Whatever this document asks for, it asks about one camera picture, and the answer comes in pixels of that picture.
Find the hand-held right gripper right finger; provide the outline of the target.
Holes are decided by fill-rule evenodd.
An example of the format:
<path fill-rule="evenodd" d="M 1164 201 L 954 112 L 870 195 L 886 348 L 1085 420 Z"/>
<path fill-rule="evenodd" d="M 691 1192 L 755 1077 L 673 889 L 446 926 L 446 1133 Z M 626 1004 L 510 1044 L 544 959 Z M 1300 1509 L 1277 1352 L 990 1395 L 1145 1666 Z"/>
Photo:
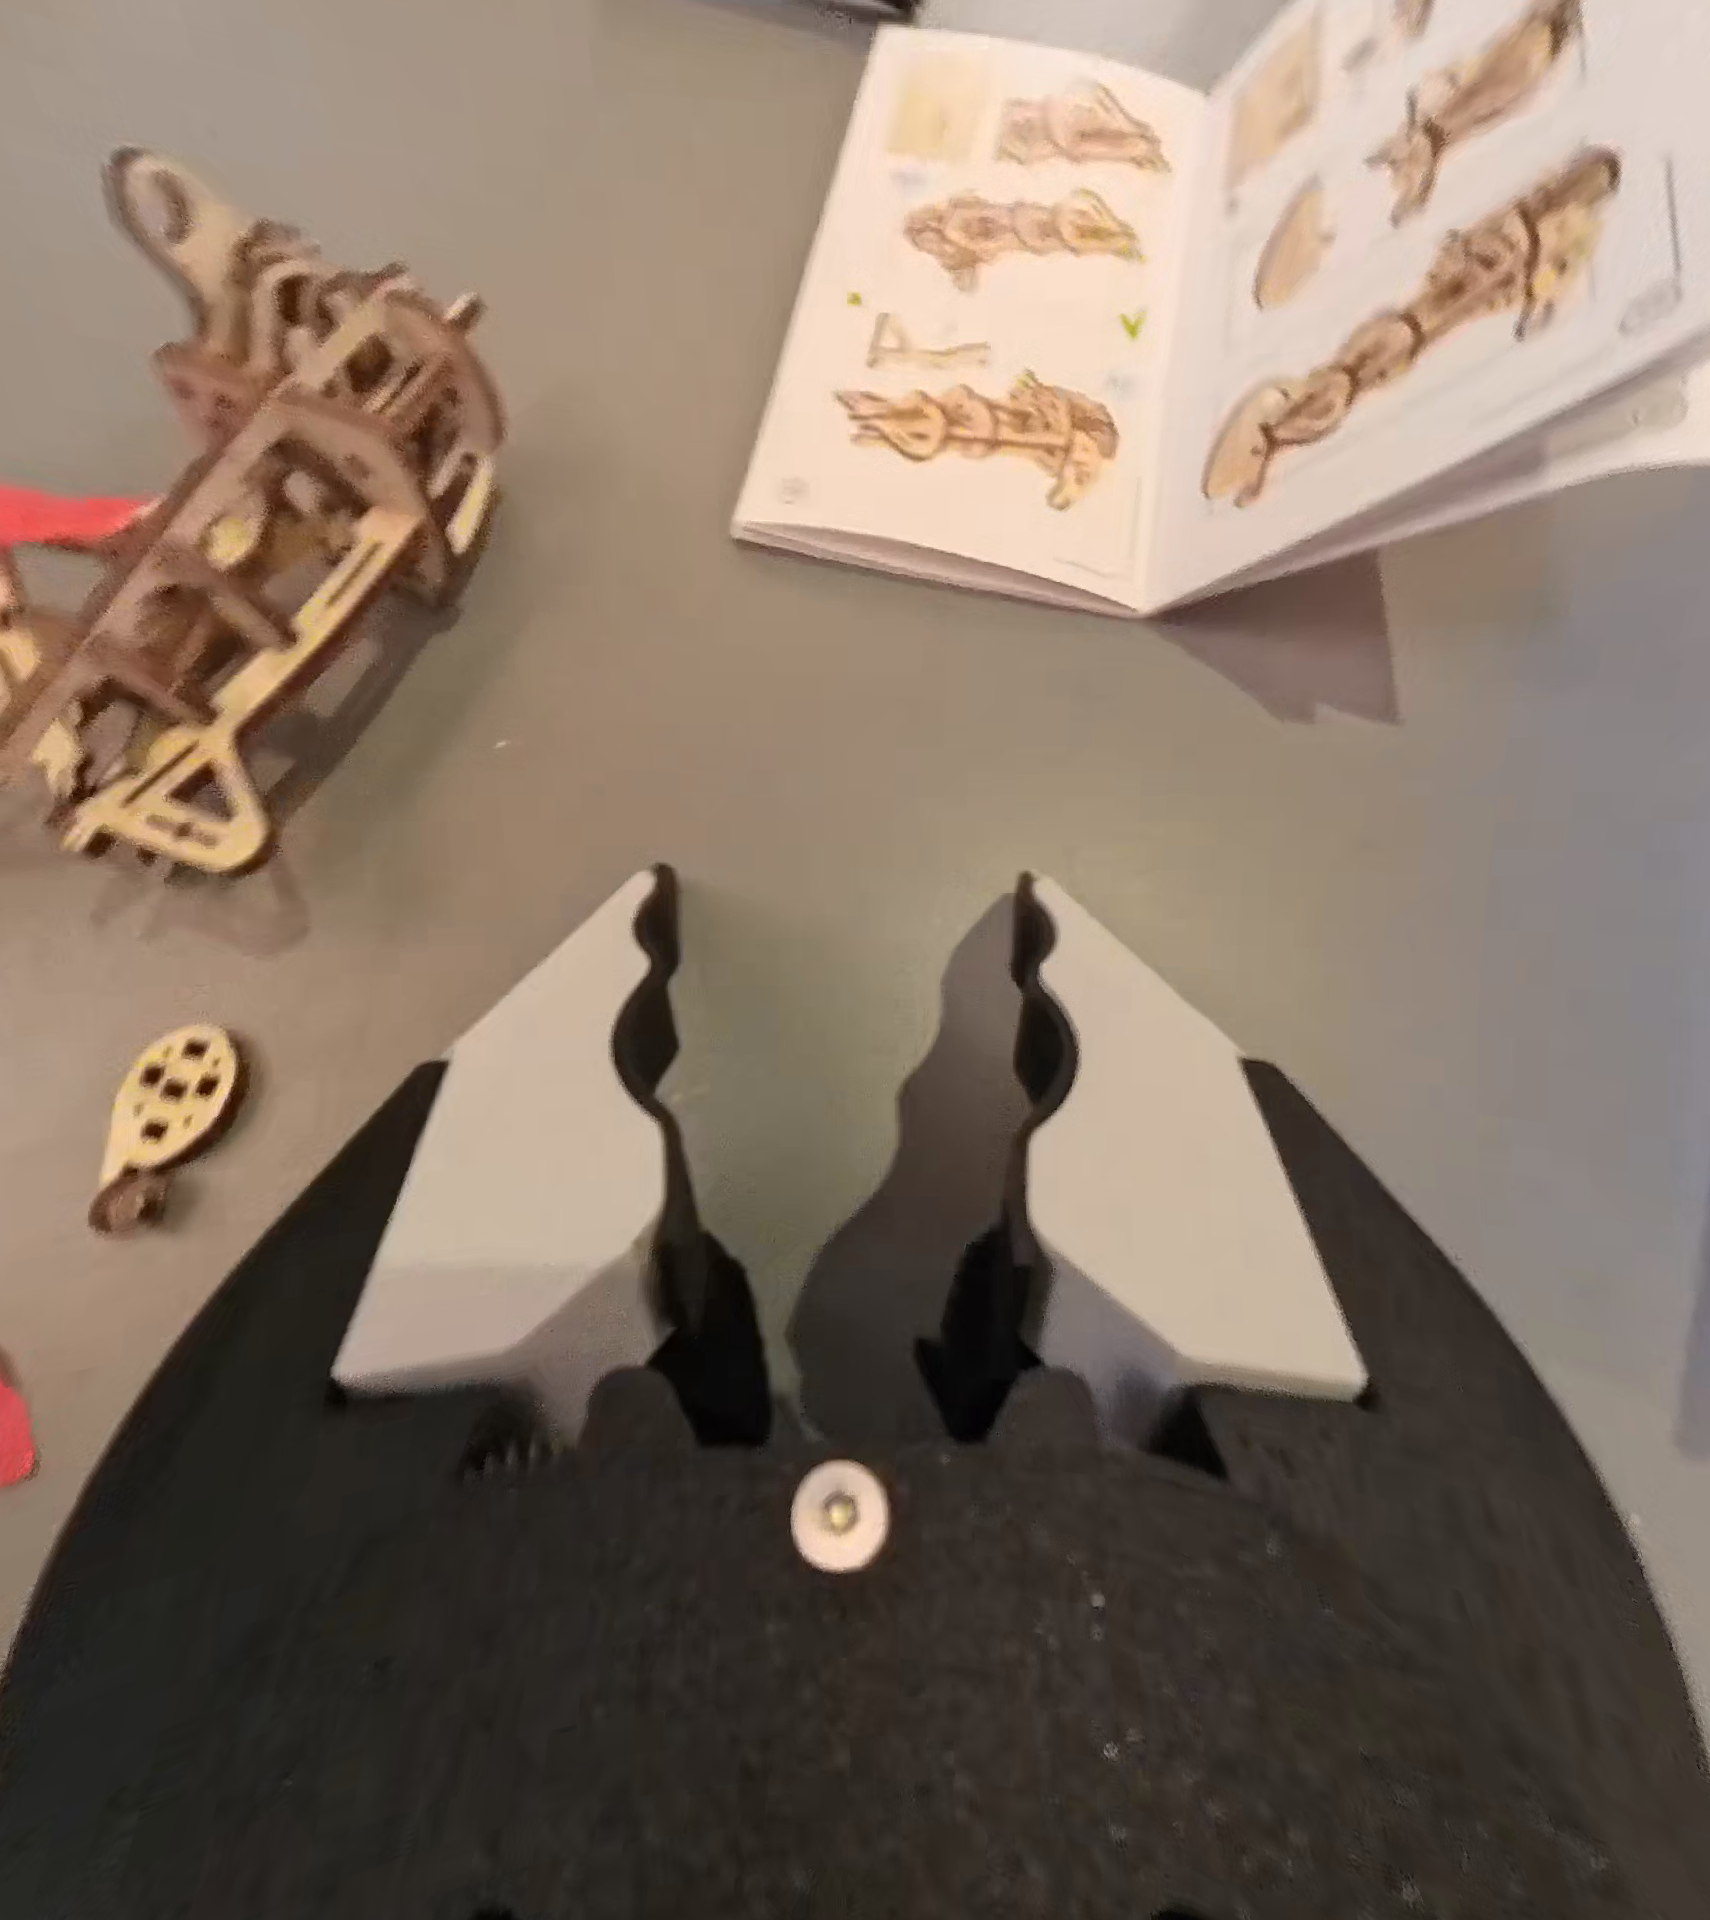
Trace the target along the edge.
<path fill-rule="evenodd" d="M 1017 884 L 1010 976 L 1026 1112 L 925 1342 L 947 1432 L 987 1439 L 1036 1368 L 1080 1379 L 1101 1437 L 1139 1452 L 1207 1388 L 1364 1404 L 1242 1050 L 1052 876 Z"/>

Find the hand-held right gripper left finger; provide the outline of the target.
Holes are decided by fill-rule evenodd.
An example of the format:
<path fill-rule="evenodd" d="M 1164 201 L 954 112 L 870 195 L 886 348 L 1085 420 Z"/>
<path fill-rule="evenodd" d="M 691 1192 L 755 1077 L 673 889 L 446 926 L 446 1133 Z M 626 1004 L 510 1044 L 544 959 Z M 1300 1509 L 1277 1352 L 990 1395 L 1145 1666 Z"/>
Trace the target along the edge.
<path fill-rule="evenodd" d="M 703 1226 L 660 1095 L 679 959 L 675 869 L 645 866 L 441 1055 L 338 1338 L 342 1393 L 489 1390 L 569 1447 L 604 1379 L 645 1368 L 698 1441 L 770 1437 L 750 1283 Z"/>

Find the wooden model assembly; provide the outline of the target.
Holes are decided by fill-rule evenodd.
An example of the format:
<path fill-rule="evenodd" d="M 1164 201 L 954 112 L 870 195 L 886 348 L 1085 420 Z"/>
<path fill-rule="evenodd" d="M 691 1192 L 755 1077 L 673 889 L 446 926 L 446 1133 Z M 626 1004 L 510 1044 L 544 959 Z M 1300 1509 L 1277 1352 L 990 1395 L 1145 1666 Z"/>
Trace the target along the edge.
<path fill-rule="evenodd" d="M 197 453 L 105 551 L 0 554 L 0 788 L 42 780 L 75 854 L 238 876 L 278 832 L 248 738 L 390 593 L 459 601 L 502 399 L 474 295 L 345 266 L 145 148 L 108 159 L 105 202 L 189 304 L 153 370 Z"/>

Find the oval perforated wooden part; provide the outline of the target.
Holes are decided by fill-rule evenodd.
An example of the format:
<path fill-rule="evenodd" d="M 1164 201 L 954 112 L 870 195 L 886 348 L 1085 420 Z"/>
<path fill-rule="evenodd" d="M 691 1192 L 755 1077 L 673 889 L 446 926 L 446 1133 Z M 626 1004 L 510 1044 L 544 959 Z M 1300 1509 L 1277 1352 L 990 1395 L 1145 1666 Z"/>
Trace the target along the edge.
<path fill-rule="evenodd" d="M 110 1102 L 90 1229 L 132 1236 L 157 1225 L 174 1170 L 219 1144 L 246 1086 L 246 1048 L 219 1022 L 179 1026 L 147 1043 Z"/>

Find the open instruction booklet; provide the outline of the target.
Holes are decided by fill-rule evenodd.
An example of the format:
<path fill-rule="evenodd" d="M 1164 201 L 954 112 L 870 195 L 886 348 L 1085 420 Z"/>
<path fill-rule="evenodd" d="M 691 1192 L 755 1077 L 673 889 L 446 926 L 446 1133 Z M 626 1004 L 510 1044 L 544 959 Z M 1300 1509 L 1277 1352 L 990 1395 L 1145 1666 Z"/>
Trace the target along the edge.
<path fill-rule="evenodd" d="M 735 540 L 1149 619 L 1710 468 L 1710 3 L 875 35 Z"/>

